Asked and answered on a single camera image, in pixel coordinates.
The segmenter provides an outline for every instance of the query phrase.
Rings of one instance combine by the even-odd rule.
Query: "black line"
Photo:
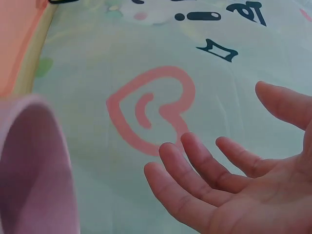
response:
[[[63,3],[70,3],[70,2],[75,2],[79,0],[48,0],[48,1],[51,4],[63,4]]]

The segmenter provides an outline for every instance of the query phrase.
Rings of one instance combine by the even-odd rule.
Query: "orange fabric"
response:
[[[13,91],[24,54],[47,0],[0,0],[0,96]]]

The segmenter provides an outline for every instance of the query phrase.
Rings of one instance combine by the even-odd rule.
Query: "pink cup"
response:
[[[79,234],[66,140],[39,96],[0,100],[0,234]]]

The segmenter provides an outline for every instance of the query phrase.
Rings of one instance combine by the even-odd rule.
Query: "yellow border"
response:
[[[32,91],[41,50],[56,9],[57,5],[47,5],[29,42],[12,94],[24,95]]]

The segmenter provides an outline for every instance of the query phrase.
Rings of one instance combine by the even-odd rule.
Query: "green leaf print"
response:
[[[52,68],[53,59],[51,58],[41,58],[36,71],[36,77],[41,78],[45,76],[48,71]]]

